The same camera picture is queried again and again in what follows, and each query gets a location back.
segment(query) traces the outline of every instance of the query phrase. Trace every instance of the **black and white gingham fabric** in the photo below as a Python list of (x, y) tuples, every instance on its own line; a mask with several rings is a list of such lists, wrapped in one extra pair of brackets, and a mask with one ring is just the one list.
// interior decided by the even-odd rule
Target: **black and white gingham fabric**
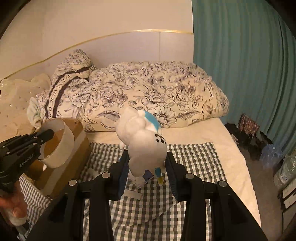
[[(110, 165), (119, 161), (122, 150), (119, 145), (91, 143), (92, 152), (81, 173), (80, 181), (93, 177), (87, 172), (93, 168), (99, 173), (108, 171)], [(184, 165), (188, 172), (194, 173), (202, 180), (216, 183), (226, 180), (217, 152), (212, 143), (192, 145), (169, 145), (177, 163)], [(28, 220), (32, 225), (50, 200), (29, 187), (27, 181), (21, 179), (21, 186), (28, 203)], [(156, 179), (150, 180), (138, 189), (130, 181), (126, 189), (142, 193), (142, 199), (136, 200), (122, 196), (118, 202), (110, 201), (110, 213), (115, 240), (180, 240), (183, 228), (186, 203), (177, 203), (169, 188), (168, 177), (165, 175), (163, 185)], [(207, 207), (207, 237), (210, 240), (211, 216), (210, 202)], [(84, 240), (88, 239), (89, 200), (86, 200), (84, 211)]]

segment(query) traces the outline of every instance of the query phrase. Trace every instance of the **plastic package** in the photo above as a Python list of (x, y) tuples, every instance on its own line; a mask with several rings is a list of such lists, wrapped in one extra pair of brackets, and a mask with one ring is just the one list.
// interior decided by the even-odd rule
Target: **plastic package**
[(281, 190), (285, 188), (291, 180), (296, 177), (296, 153), (285, 156), (283, 166), (274, 175), (274, 184)]
[(271, 168), (280, 162), (282, 156), (283, 153), (280, 148), (269, 144), (262, 149), (259, 160), (263, 164), (264, 168)]

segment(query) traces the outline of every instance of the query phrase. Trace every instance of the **gray floor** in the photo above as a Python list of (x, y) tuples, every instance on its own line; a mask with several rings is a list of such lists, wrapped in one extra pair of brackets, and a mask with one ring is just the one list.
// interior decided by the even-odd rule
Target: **gray floor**
[(281, 204), (273, 183), (273, 171), (263, 169), (257, 160), (251, 160), (247, 150), (239, 148), (246, 159), (261, 216), (261, 228), (269, 241), (276, 241), (281, 235)]

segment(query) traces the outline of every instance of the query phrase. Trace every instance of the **mattress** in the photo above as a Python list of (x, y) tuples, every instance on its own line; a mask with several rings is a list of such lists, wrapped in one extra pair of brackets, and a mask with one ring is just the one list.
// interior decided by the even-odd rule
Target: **mattress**
[[(116, 132), (88, 133), (90, 142), (119, 144)], [(187, 127), (163, 129), (169, 144), (213, 143), (226, 179), (261, 226), (257, 200), (246, 161), (219, 118), (200, 121)]]

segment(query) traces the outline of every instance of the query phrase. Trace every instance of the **blue plastic bag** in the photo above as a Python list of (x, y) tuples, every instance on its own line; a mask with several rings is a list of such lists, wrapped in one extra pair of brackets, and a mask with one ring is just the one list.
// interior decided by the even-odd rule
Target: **blue plastic bag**
[(283, 153), (280, 148), (269, 144), (262, 149), (259, 161), (264, 168), (271, 168), (280, 162), (282, 156)]

